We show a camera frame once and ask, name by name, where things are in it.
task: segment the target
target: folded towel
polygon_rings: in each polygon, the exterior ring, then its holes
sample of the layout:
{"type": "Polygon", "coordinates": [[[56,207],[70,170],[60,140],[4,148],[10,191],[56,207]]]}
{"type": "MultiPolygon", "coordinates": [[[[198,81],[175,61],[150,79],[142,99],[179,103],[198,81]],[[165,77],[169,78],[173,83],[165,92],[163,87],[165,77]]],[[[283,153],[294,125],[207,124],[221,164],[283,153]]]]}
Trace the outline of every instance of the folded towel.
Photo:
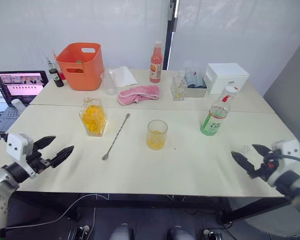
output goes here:
{"type": "Polygon", "coordinates": [[[118,102],[121,105],[139,103],[140,101],[159,98],[159,87],[155,85],[137,86],[118,94],[118,102]]]}

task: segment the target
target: plastic bin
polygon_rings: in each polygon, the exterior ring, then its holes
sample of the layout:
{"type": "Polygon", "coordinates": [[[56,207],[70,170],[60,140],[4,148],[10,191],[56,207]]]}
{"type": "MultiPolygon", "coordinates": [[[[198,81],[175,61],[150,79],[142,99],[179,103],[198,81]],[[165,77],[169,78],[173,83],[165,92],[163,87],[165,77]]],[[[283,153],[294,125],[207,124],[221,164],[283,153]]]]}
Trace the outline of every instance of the plastic bin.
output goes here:
{"type": "Polygon", "coordinates": [[[72,89],[92,91],[100,87],[100,74],[104,72],[100,44],[72,43],[59,54],[56,61],[72,89]]]}

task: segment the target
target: table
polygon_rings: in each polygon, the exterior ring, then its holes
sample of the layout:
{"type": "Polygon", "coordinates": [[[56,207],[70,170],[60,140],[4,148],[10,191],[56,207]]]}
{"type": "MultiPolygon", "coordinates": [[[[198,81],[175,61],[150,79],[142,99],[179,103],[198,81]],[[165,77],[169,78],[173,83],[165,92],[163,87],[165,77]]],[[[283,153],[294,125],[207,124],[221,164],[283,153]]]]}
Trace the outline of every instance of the table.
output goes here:
{"type": "MultiPolygon", "coordinates": [[[[246,155],[256,167],[262,162],[251,144],[270,146],[293,139],[293,134],[273,113],[231,112],[215,136],[199,130],[207,111],[179,111],[106,107],[103,137],[90,137],[79,118],[80,107],[30,105],[9,132],[25,133],[35,140],[56,139],[41,152],[53,158],[62,148],[74,145],[70,157],[58,168],[49,168],[20,190],[38,192],[168,194],[227,197],[280,197],[261,179],[249,179],[232,159],[230,151],[248,146],[246,155]],[[131,116],[110,147],[125,115],[131,116]],[[153,151],[146,145],[147,123],[168,124],[165,147],[153,151]]],[[[0,142],[0,167],[11,163],[0,142]]]]}
{"type": "MultiPolygon", "coordinates": [[[[157,85],[160,88],[158,100],[146,100],[139,104],[130,104],[124,108],[129,109],[158,109],[158,110],[179,110],[179,111],[208,111],[211,104],[216,101],[219,95],[210,95],[208,92],[204,98],[185,98],[184,101],[173,101],[170,94],[170,86],[176,71],[162,71],[161,82],[151,83],[149,81],[149,70],[132,69],[131,72],[138,82],[137,85],[120,87],[123,91],[139,85],[157,85]]],[[[32,105],[58,105],[58,106],[82,106],[85,97],[99,98],[102,105],[107,108],[122,108],[116,96],[108,96],[102,90],[102,86],[95,91],[74,91],[65,81],[63,87],[56,87],[50,81],[41,93],[31,102],[32,105]]],[[[273,109],[254,89],[250,82],[246,82],[238,95],[231,103],[232,112],[250,113],[274,113],[273,109]]]]}

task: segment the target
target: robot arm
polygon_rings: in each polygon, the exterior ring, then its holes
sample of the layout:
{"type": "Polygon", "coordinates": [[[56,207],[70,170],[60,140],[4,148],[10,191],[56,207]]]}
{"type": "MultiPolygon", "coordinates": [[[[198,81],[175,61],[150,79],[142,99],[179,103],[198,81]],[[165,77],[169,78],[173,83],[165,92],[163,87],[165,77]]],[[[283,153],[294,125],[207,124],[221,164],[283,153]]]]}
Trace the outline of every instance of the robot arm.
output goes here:
{"type": "Polygon", "coordinates": [[[53,159],[41,158],[41,150],[56,137],[46,136],[34,142],[25,134],[4,134],[7,142],[6,152],[14,161],[0,168],[0,238],[5,237],[8,217],[8,200],[19,184],[28,178],[34,179],[48,167],[55,168],[72,153],[74,146],[64,148],[53,159]]]}
{"type": "Polygon", "coordinates": [[[300,176],[294,172],[297,164],[295,160],[300,162],[298,142],[278,141],[272,145],[272,150],[264,145],[252,146],[263,156],[263,163],[257,170],[241,153],[232,151],[231,155],[251,179],[257,177],[263,179],[283,194],[300,212],[300,176]]]}

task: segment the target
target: gray wall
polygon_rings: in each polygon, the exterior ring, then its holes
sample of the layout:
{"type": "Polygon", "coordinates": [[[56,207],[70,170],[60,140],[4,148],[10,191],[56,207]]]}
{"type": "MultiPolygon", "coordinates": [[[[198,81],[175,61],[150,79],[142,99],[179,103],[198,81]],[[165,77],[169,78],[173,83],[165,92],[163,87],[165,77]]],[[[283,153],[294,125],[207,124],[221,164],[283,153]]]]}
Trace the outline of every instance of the gray wall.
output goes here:
{"type": "Polygon", "coordinates": [[[264,99],[300,142],[300,46],[264,99]]]}

